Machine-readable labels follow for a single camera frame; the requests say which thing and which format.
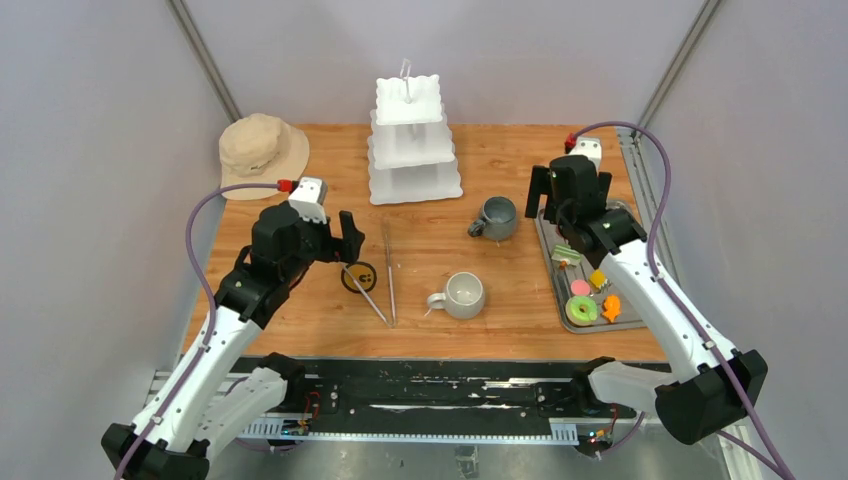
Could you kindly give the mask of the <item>metal tongs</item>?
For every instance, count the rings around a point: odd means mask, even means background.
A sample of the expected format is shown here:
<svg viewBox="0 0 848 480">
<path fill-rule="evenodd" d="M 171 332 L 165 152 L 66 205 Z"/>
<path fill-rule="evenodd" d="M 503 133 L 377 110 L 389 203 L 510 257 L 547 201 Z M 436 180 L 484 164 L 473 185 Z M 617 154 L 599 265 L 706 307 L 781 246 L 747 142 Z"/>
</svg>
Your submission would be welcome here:
<svg viewBox="0 0 848 480">
<path fill-rule="evenodd" d="M 389 291 L 389 303 L 390 303 L 390 316 L 387 317 L 383 311 L 376 305 L 374 300 L 372 299 L 370 293 L 366 293 L 364 290 L 361 290 L 361 294 L 366 302 L 370 305 L 370 307 L 374 310 L 377 316 L 383 321 L 383 323 L 393 329 L 397 326 L 398 318 L 397 318 L 397 303 L 396 303 L 396 295 L 395 295 L 395 282 L 394 282 L 394 273 L 393 273 L 393 262 L 392 262 L 392 246 L 391 246 L 391 229 L 390 223 L 387 218 L 383 218 L 381 220 L 381 232 L 385 249 L 385 263 L 387 269 L 387 283 L 388 283 L 388 291 Z"/>
</svg>

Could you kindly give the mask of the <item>yellow cake slice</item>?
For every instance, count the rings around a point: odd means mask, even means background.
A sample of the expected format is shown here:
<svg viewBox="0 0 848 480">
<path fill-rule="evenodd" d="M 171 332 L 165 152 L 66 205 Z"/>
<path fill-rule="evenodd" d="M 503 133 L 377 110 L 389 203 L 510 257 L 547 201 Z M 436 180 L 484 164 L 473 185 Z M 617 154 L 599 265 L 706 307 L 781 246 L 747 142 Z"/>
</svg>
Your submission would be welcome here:
<svg viewBox="0 0 848 480">
<path fill-rule="evenodd" d="M 601 270 L 595 270 L 592 274 L 590 274 L 587 278 L 587 282 L 591 286 L 592 291 L 596 293 L 604 292 L 610 284 L 609 280 Z"/>
</svg>

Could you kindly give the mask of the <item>pink round macaron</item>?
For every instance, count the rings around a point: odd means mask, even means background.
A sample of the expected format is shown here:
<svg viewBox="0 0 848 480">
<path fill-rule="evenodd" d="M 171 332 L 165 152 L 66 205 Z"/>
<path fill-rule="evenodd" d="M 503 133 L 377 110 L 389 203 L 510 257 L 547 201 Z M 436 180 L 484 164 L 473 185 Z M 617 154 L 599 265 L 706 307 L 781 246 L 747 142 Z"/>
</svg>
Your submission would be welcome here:
<svg viewBox="0 0 848 480">
<path fill-rule="evenodd" d="M 573 296 L 590 296 L 592 287 L 586 280 L 576 279 L 570 283 L 570 291 Z"/>
</svg>

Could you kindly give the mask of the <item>green frosted donut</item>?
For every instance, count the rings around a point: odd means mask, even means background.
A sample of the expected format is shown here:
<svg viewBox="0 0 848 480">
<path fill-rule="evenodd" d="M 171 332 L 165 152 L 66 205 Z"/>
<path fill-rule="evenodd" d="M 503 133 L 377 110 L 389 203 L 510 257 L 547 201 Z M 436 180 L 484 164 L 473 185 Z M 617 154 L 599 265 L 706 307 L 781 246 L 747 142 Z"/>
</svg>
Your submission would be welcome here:
<svg viewBox="0 0 848 480">
<path fill-rule="evenodd" d="M 599 316 L 598 306 L 588 296 L 572 296 L 565 304 L 565 315 L 568 322 L 576 327 L 591 326 Z"/>
</svg>

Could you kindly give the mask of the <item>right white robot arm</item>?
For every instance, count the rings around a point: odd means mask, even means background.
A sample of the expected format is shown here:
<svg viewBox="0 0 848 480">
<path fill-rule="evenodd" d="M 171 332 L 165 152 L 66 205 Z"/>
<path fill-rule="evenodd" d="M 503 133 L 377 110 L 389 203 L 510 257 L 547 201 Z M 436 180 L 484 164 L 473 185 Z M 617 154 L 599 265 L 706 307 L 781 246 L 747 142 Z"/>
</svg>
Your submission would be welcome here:
<svg viewBox="0 0 848 480">
<path fill-rule="evenodd" d="M 525 215 L 553 225 L 619 289 L 656 338 L 670 371 L 599 357 L 575 375 L 572 404 L 588 417 L 610 404 L 644 412 L 677 441 L 692 445 L 748 416 L 768 366 L 759 352 L 741 352 L 697 311 L 656 259 L 638 220 L 608 206 L 611 181 L 610 173 L 598 171 L 584 155 L 536 165 Z"/>
</svg>

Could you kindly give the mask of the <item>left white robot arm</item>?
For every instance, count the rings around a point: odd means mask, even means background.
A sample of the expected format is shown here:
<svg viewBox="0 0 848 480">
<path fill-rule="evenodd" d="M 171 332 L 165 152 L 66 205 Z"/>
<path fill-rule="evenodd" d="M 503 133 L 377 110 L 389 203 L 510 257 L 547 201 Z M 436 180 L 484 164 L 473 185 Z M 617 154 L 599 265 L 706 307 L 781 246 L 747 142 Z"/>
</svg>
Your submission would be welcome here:
<svg viewBox="0 0 848 480">
<path fill-rule="evenodd" d="M 286 200 L 264 209 L 251 242 L 221 281 L 190 350 L 128 425 L 113 423 L 101 445 L 118 479 L 203 479 L 212 460 L 269 409 L 298 411 L 305 368 L 279 353 L 262 358 L 222 399 L 214 398 L 242 353 L 315 262 L 358 260 L 365 235 L 351 212 L 333 237 L 319 203 Z"/>
</svg>

